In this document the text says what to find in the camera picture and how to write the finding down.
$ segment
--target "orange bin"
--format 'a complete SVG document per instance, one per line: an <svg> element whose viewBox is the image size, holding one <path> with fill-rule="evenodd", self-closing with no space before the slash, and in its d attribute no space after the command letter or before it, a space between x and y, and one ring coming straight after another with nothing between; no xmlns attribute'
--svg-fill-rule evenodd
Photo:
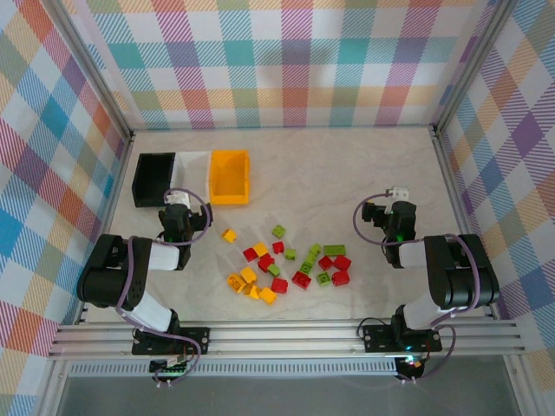
<svg viewBox="0 0 555 416"><path fill-rule="evenodd" d="M210 163L210 202L214 205L249 203L251 161L246 150L214 150Z"/></svg>

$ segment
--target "green lego brick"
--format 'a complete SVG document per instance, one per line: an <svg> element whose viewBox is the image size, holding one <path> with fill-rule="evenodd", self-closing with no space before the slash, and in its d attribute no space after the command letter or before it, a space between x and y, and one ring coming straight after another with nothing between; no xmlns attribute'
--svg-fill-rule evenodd
<svg viewBox="0 0 555 416"><path fill-rule="evenodd" d="M285 228L281 225L276 225L271 233L276 236L277 238L281 238L285 235Z"/></svg>
<svg viewBox="0 0 555 416"><path fill-rule="evenodd" d="M313 252L310 252L309 255L304 259L304 262L313 266L314 263L316 262L316 259L317 259L317 255L314 254Z"/></svg>
<svg viewBox="0 0 555 416"><path fill-rule="evenodd" d="M314 253L316 255L320 254L320 252L322 251L322 246L318 243L313 244L312 247L310 247L309 250L311 253Z"/></svg>
<svg viewBox="0 0 555 416"><path fill-rule="evenodd" d="M285 258L287 260L295 260L297 258L297 251L295 249L285 250Z"/></svg>
<svg viewBox="0 0 555 416"><path fill-rule="evenodd" d="M325 256L344 256L347 254L344 245L325 245L323 247L323 254Z"/></svg>
<svg viewBox="0 0 555 416"><path fill-rule="evenodd" d="M327 286L331 283L331 277L328 274L327 271L325 271L324 273L320 273L317 277L316 280L318 280L318 284L320 286Z"/></svg>
<svg viewBox="0 0 555 416"><path fill-rule="evenodd" d="M304 262L299 271L302 271L305 275L308 276L309 273L312 271L312 264Z"/></svg>
<svg viewBox="0 0 555 416"><path fill-rule="evenodd" d="M268 273L270 273L272 276L277 277L279 276L280 270L278 268L277 265L272 264L269 268L268 268Z"/></svg>

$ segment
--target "floor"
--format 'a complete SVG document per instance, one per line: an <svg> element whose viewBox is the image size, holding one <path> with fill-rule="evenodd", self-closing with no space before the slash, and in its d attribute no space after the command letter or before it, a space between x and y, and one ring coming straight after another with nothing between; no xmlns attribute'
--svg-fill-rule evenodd
<svg viewBox="0 0 555 416"><path fill-rule="evenodd" d="M190 377L172 390L158 390L148 378L70 377L59 409L58 416L520 414L502 357L454 357L440 372L419 380L416 386L402 386L392 376Z"/></svg>
<svg viewBox="0 0 555 416"><path fill-rule="evenodd" d="M110 230L123 237L155 237L160 231L157 210L135 208L131 193L140 153L206 152L248 149L251 158L251 200L248 205L213 207L214 223L192 247L183 271L151 271L147 290L175 309L181 320L311 319L390 316L395 309L428 290L424 269L394 270L379 248L353 231L352 213L366 197L392 185L410 189L418 206L417 236L457 231L441 171L426 128L258 129L171 133L138 133ZM206 195L203 165L186 183ZM297 249L297 261L275 256L290 280L314 243L345 244L352 259L351 283L319 287L316 279L304 291L290 283L286 295L272 306L234 293L226 283L247 263L242 251L276 239L271 230L283 225L286 247ZM234 244L220 234L238 233ZM361 224L366 234L381 240L380 230ZM258 285L271 278L254 265ZM312 277L316 276L316 266ZM89 322L117 321L107 309L91 307Z"/></svg>

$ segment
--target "colorful plaid backdrop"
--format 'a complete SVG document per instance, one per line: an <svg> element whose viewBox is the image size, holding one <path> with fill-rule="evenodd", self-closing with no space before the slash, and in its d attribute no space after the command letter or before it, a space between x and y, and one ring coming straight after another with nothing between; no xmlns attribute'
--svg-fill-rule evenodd
<svg viewBox="0 0 555 416"><path fill-rule="evenodd" d="M123 141L39 0L0 10L0 414L25 415Z"/></svg>
<svg viewBox="0 0 555 416"><path fill-rule="evenodd" d="M83 14L73 1L64 2L118 101L137 127L160 129L427 125L455 44L472 35L473 8L484 7L88 0Z"/></svg>
<svg viewBox="0 0 555 416"><path fill-rule="evenodd" d="M555 414L555 2L519 1L447 133L502 313Z"/></svg>

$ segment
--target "mounting plate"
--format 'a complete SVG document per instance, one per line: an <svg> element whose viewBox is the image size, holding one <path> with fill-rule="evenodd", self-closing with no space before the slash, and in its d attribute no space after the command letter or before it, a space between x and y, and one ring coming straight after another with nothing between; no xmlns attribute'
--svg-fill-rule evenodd
<svg viewBox="0 0 555 416"><path fill-rule="evenodd" d="M176 335L193 338L199 343L202 355L208 352L208 345L210 343L209 328L179 328ZM188 342L152 335L139 329L134 331L133 338L132 355L181 355L184 352L184 345L187 354L196 354L194 346Z"/></svg>
<svg viewBox="0 0 555 416"><path fill-rule="evenodd" d="M365 325L362 327L362 338L364 338L364 351L367 353L426 353L428 351L426 341L429 342L430 352L441 351L441 339L437 331L429 331L428 338L424 339L422 337L403 339L407 346L412 347L409 350L397 345L390 325Z"/></svg>

